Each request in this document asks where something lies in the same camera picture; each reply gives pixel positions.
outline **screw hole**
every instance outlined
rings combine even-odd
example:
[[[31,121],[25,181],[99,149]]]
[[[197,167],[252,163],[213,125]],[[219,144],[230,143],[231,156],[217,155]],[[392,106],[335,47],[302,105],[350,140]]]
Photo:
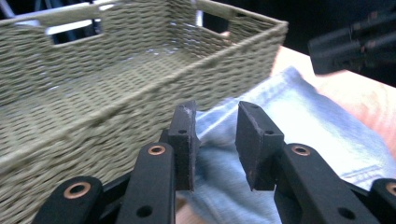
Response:
[[[77,186],[74,186],[73,188],[70,189],[70,193],[76,194],[76,193],[82,192],[84,189],[85,189],[84,186],[77,185]]]
[[[151,206],[142,206],[136,211],[136,215],[138,217],[149,217],[152,213],[152,207]]]
[[[64,191],[64,197],[66,199],[76,199],[84,196],[91,189],[91,184],[88,182],[78,182],[69,186]]]
[[[162,146],[153,146],[148,149],[148,154],[153,156],[161,155],[164,152],[165,152],[165,147]]]
[[[338,208],[338,213],[347,219],[355,219],[355,214],[347,208]]]
[[[161,150],[162,149],[160,147],[154,147],[151,151],[158,153],[158,152],[161,152]]]
[[[306,153],[306,150],[303,149],[302,147],[297,147],[296,151],[300,152],[300,153]]]
[[[300,156],[309,156],[311,151],[308,148],[301,147],[301,146],[293,146],[291,150]]]
[[[393,196],[396,196],[396,183],[392,183],[392,182],[388,183],[387,184],[387,190]]]

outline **black bracket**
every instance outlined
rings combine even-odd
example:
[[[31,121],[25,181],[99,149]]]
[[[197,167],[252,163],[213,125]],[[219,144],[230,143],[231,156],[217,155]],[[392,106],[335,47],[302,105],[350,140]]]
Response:
[[[247,182],[256,190],[273,190],[276,185],[275,202],[283,223],[395,220],[395,179],[379,179],[366,193],[346,184],[312,147],[286,145],[283,138],[259,106],[239,103],[235,144]]]
[[[90,176],[63,182],[33,223],[175,223],[176,190],[193,190],[195,114],[195,102],[178,105],[170,129],[140,149],[131,173],[104,186]]]
[[[396,6],[308,43],[315,74],[396,63]]]

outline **black plastic part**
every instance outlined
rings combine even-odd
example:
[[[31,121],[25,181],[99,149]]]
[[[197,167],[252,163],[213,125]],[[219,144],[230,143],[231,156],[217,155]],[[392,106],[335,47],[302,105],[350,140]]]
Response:
[[[276,209],[283,224],[300,223],[303,211],[296,200],[289,198],[276,189],[274,201],[276,202]]]
[[[196,107],[195,101],[178,105],[167,131],[167,143],[176,157],[176,190],[194,190],[195,156],[200,146],[195,132]]]
[[[280,166],[302,208],[299,223],[378,223],[312,147],[286,145]],[[277,203],[276,207],[282,210],[285,205]]]
[[[159,142],[168,143],[168,131],[167,129],[163,129],[161,132],[161,137]]]
[[[396,221],[396,179],[377,179],[369,192],[369,208],[381,223]]]
[[[358,199],[364,204],[364,206],[369,208],[368,207],[369,206],[369,191],[367,191],[365,189],[361,189],[358,186],[353,185],[346,181],[344,181],[344,183],[346,183],[346,185],[349,187],[349,189],[352,190],[352,192],[355,194],[356,197],[358,197]]]
[[[100,224],[115,223],[130,177],[131,174],[128,173],[104,185],[103,201],[106,207],[100,217]]]
[[[259,106],[239,103],[235,145],[251,189],[274,189],[271,170],[283,141],[284,134]]]
[[[151,147],[164,147],[165,151],[152,155]],[[144,146],[131,172],[116,223],[175,223],[175,182],[172,147],[165,143]]]
[[[395,25],[394,11],[374,12],[369,20],[310,40],[308,48],[315,73],[342,69],[359,72],[396,64]]]
[[[89,183],[87,193],[74,198],[64,197],[65,191],[77,183]],[[76,191],[87,188],[79,187]],[[103,186],[100,180],[90,176],[78,176],[63,182],[51,193],[41,206],[32,223],[35,224],[82,224],[97,223],[105,205],[102,200]]]

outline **jeans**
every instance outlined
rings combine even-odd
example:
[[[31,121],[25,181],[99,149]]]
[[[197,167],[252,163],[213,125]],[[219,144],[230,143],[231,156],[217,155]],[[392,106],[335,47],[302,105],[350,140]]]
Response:
[[[195,192],[179,194],[208,223],[280,223],[274,193],[250,191],[239,161],[234,145],[239,101],[261,106],[286,143],[311,146],[345,181],[369,189],[378,178],[395,178],[396,162],[378,134],[318,94],[291,67],[236,99],[197,113],[202,145]]]

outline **woven basket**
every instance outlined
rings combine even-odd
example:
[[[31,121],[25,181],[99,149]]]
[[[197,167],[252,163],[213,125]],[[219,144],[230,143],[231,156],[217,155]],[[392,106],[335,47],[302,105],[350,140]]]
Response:
[[[196,26],[196,10],[228,20],[230,34]],[[45,35],[91,19],[102,34],[61,45]],[[0,223],[31,221],[68,178],[106,183],[131,171],[175,105],[208,109],[265,79],[286,32],[283,21],[206,0],[112,1],[0,21]]]

